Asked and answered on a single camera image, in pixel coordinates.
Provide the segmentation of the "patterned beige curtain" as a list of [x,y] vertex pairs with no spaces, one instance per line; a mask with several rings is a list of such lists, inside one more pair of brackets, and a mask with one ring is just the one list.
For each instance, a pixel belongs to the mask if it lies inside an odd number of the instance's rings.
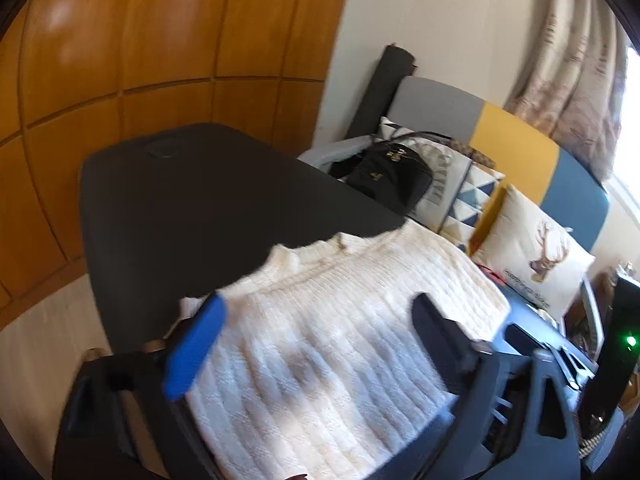
[[605,0],[549,0],[544,29],[506,109],[603,183],[620,138],[628,36]]

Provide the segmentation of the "black handbag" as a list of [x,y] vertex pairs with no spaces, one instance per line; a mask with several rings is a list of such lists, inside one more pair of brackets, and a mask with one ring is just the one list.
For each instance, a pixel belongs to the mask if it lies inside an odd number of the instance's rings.
[[428,132],[406,133],[374,142],[349,158],[334,162],[331,177],[405,217],[434,182],[434,172],[407,142],[427,139]]

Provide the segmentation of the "black rolled mat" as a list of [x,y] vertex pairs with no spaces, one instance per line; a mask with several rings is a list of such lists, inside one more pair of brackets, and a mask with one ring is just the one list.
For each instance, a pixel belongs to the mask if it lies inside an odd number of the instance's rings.
[[390,109],[401,81],[412,76],[415,70],[416,59],[410,52],[388,44],[347,129],[346,139],[372,136],[381,117]]

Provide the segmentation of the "deer print cushion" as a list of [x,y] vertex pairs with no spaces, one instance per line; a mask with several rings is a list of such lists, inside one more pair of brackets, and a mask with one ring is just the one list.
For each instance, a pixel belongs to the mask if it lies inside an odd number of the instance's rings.
[[594,257],[515,186],[472,260],[555,321],[564,318]]

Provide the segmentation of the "wooden side table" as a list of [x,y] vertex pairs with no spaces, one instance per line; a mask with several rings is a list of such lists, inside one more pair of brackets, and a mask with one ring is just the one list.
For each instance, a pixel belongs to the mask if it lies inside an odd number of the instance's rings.
[[[616,268],[612,266],[606,268],[590,282],[592,303],[598,307],[603,335],[606,335],[608,326],[611,324],[615,286],[620,274],[625,278],[638,278],[637,270],[627,262],[619,263]],[[570,342],[590,360],[595,361],[597,352],[594,329],[590,327],[587,316],[589,306],[588,297],[580,292],[565,315],[565,328]]]

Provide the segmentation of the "grey yellow blue sofa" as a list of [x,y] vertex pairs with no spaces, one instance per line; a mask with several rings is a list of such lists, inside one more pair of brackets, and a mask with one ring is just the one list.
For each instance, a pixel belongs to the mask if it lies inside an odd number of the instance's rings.
[[514,115],[469,92],[420,77],[399,84],[384,116],[398,126],[451,136],[491,159],[515,186],[591,252],[610,201],[574,157]]

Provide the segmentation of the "cream knitted sweater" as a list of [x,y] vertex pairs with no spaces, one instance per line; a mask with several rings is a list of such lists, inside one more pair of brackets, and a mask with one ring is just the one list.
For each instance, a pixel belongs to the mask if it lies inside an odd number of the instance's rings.
[[274,246],[226,286],[227,319],[186,396],[227,479],[363,479],[449,401],[411,322],[427,294],[489,340],[510,313],[448,240],[414,222],[376,237]]

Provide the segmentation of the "triangle pattern cushion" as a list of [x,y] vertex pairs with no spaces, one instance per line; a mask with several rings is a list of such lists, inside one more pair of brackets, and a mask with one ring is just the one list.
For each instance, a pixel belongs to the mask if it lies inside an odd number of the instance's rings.
[[414,131],[386,117],[381,119],[378,140],[410,148],[426,162],[433,182],[410,217],[467,252],[480,217],[504,178],[495,162],[451,136]]

